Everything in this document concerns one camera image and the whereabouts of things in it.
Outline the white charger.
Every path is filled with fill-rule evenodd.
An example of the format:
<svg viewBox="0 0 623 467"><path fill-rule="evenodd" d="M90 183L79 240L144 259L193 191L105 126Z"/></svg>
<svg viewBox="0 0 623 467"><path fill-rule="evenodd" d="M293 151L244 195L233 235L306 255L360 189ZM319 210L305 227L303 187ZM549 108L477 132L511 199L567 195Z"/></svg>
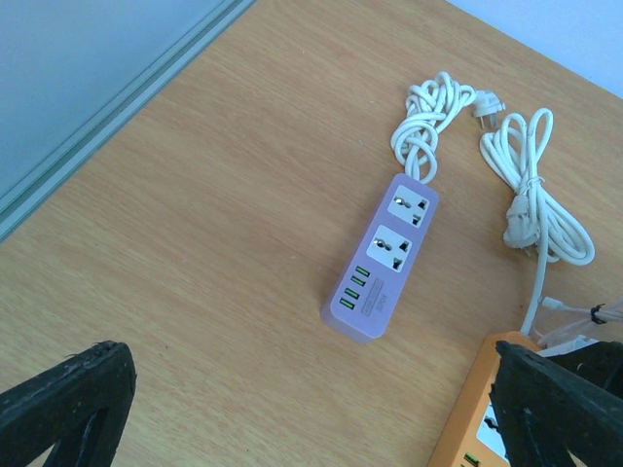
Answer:
<svg viewBox="0 0 623 467"><path fill-rule="evenodd" d="M566 342L559 343L554 346L539 350L537 351L537 354L545 358L558 356L558 355L565 355L575 350L582 349L584 347L593 345L598 342L599 340L589 338L583 335L579 335L571 341L566 341Z"/></svg>

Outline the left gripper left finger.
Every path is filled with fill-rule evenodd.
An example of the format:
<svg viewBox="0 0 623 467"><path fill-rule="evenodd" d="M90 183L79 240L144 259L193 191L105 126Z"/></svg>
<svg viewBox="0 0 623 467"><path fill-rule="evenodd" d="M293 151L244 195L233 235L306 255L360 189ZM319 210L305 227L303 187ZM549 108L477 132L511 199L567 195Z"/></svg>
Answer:
<svg viewBox="0 0 623 467"><path fill-rule="evenodd" d="M103 341L1 394L1 464L109 466L135 394L127 344Z"/></svg>

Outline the orange power strip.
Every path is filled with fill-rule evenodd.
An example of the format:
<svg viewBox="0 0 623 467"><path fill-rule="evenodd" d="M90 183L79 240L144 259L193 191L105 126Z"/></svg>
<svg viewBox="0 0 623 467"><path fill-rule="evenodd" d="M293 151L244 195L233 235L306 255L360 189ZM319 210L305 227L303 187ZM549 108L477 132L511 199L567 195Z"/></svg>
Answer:
<svg viewBox="0 0 623 467"><path fill-rule="evenodd" d="M430 466L507 466L490 392L499 366L498 341L517 343L529 350L539 347L519 332L486 337L476 355L455 406L436 444Z"/></svg>

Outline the purple power strip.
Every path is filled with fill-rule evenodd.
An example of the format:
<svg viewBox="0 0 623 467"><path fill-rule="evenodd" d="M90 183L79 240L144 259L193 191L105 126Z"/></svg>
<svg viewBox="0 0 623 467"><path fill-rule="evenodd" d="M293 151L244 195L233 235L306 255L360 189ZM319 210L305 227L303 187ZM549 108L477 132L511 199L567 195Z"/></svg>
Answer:
<svg viewBox="0 0 623 467"><path fill-rule="evenodd" d="M320 311L328 326L358 343L385 333L438 202L420 181L404 173L393 177Z"/></svg>

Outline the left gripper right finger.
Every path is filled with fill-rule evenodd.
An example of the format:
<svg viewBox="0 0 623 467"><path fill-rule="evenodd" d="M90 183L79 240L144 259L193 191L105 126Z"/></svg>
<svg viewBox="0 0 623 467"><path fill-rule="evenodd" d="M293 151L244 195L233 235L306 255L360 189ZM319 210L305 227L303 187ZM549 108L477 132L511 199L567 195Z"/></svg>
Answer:
<svg viewBox="0 0 623 467"><path fill-rule="evenodd" d="M498 432L512 466L622 464L622 344L551 357L508 341L495 349Z"/></svg>

